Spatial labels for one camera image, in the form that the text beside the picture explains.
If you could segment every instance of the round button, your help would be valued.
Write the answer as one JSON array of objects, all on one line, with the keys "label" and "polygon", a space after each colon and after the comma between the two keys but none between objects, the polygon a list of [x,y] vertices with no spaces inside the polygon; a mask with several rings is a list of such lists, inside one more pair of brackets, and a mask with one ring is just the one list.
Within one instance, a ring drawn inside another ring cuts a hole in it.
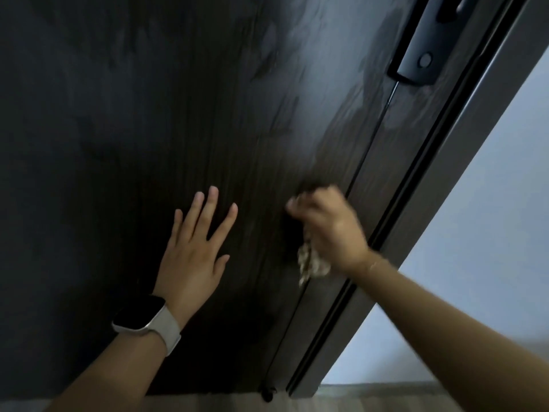
[{"label": "round button", "polygon": [[419,66],[420,68],[427,68],[432,61],[433,55],[431,55],[431,52],[425,52],[419,57],[419,60],[417,61],[417,66]]}]

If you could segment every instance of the person's left hand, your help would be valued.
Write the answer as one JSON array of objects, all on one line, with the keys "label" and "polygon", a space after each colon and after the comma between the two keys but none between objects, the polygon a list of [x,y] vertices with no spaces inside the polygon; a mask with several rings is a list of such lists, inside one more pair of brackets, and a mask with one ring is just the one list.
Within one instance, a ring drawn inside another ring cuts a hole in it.
[{"label": "person's left hand", "polygon": [[210,187],[202,209],[204,194],[197,192],[184,221],[181,210],[175,210],[168,248],[160,263],[153,295],[166,300],[181,329],[213,294],[229,260],[228,254],[216,257],[237,219],[237,204],[230,206],[223,223],[206,240],[218,195],[219,190]]}]

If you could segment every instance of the door handle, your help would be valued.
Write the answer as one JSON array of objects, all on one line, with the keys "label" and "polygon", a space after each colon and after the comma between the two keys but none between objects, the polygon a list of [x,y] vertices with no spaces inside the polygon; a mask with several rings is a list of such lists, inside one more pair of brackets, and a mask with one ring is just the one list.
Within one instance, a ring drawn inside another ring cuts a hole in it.
[{"label": "door handle", "polygon": [[417,86],[436,82],[478,0],[418,0],[388,75]]}]

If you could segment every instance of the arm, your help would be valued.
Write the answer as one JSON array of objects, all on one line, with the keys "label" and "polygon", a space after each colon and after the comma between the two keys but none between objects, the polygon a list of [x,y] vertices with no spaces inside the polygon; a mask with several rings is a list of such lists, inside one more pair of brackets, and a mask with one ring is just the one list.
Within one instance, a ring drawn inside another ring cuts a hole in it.
[{"label": "arm", "polygon": [[[233,204],[229,214],[206,240],[217,205],[218,190],[196,193],[183,221],[176,210],[168,247],[160,263],[153,294],[166,300],[183,329],[188,320],[213,294],[229,260],[216,260],[237,217]],[[166,357],[166,346],[154,332],[144,336],[118,335],[103,353],[57,398],[50,411],[119,411],[137,408]]]},{"label": "arm", "polygon": [[549,365],[445,303],[368,249],[336,187],[291,199],[315,248],[385,311],[465,410],[549,410]]}]

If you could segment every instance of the person's right arm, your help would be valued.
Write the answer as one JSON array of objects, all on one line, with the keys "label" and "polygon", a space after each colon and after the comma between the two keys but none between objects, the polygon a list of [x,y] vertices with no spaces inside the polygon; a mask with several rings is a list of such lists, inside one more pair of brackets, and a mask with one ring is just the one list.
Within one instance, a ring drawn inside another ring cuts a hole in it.
[{"label": "person's right arm", "polygon": [[369,249],[355,212],[336,187],[291,199],[287,211],[304,222],[319,253],[380,305],[464,410],[549,410],[549,365]]}]

